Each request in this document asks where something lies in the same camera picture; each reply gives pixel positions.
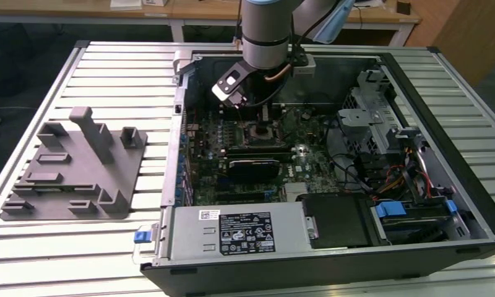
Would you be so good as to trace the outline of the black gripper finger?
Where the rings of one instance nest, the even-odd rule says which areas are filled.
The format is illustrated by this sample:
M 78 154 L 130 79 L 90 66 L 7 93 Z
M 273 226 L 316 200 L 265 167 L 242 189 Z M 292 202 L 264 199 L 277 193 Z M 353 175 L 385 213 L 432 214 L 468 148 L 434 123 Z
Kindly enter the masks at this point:
M 257 133 L 261 136 L 268 137 L 270 135 L 269 125 L 272 124 L 270 109 L 268 105 L 264 105 L 258 113 L 257 122 Z

